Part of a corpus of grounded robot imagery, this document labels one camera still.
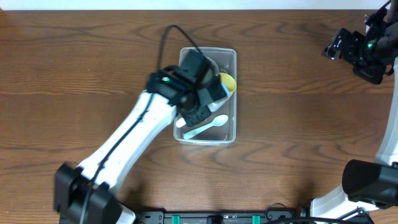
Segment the white plastic fork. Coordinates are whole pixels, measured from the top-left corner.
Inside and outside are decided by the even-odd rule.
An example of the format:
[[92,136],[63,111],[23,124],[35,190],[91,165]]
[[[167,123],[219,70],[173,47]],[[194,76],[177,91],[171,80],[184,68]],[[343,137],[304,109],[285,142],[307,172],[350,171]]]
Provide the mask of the white plastic fork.
[[186,121],[184,120],[184,118],[181,116],[181,115],[178,115],[177,117],[176,117],[176,122],[175,122],[175,126],[177,127],[177,128],[182,128],[183,126],[185,126],[186,125]]

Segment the light green plastic spoon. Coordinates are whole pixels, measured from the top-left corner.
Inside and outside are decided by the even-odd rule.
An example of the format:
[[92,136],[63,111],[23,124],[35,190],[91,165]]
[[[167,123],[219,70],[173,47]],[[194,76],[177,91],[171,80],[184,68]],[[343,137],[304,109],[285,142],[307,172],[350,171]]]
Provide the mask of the light green plastic spoon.
[[207,129],[212,128],[213,126],[222,126],[228,121],[228,119],[229,119],[229,117],[226,114],[219,115],[219,116],[215,117],[212,122],[210,122],[204,126],[201,126],[199,128],[193,129],[187,133],[184,133],[183,138],[191,139],[191,138],[195,137],[196,135],[206,131]]

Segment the light blue plastic bowl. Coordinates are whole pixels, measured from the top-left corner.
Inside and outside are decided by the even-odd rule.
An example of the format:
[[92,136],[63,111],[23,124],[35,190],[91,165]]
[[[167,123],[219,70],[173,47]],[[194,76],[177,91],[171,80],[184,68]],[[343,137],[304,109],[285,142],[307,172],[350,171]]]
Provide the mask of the light blue plastic bowl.
[[207,57],[207,59],[210,61],[211,65],[210,65],[210,71],[213,73],[214,76],[218,76],[219,75],[219,67],[217,65],[217,63],[210,57]]

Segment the yellow plastic cup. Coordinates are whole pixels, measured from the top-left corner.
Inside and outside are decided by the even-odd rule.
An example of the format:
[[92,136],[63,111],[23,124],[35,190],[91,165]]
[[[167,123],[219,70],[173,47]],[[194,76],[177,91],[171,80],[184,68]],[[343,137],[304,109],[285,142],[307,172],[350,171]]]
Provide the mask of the yellow plastic cup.
[[221,78],[221,81],[226,85],[228,91],[230,93],[233,93],[237,88],[237,83],[235,79],[231,75],[222,72],[219,73],[219,76]]

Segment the white plastic cup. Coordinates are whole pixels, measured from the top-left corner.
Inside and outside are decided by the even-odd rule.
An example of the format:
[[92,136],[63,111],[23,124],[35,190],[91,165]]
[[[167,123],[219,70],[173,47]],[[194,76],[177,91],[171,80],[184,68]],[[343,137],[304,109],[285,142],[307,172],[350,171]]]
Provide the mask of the white plastic cup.
[[227,96],[226,98],[220,99],[216,102],[210,103],[209,105],[207,105],[207,107],[211,112],[215,112],[219,110],[230,99],[230,97],[231,95]]

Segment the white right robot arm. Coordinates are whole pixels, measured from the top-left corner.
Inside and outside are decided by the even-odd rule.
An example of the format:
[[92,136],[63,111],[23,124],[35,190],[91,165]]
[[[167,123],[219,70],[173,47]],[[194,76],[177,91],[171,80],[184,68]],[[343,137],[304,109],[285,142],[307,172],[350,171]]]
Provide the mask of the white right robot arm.
[[[354,74],[378,85],[392,66],[397,75],[397,28],[368,29],[365,35],[340,29],[322,53],[353,65]],[[393,92],[387,128],[374,162],[350,160],[342,183],[310,203],[309,213],[320,223],[347,217],[352,211],[387,209],[397,206],[397,92]]]

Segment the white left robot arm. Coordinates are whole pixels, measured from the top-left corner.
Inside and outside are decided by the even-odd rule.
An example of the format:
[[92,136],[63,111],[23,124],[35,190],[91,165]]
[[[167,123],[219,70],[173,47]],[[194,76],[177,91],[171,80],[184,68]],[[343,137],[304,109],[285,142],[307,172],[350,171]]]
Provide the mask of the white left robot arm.
[[198,76],[177,66],[151,73],[127,118],[76,168],[64,163],[55,173],[54,204],[70,223],[134,223],[136,214],[116,194],[154,138],[177,115],[186,126],[206,120],[236,90],[226,73]]

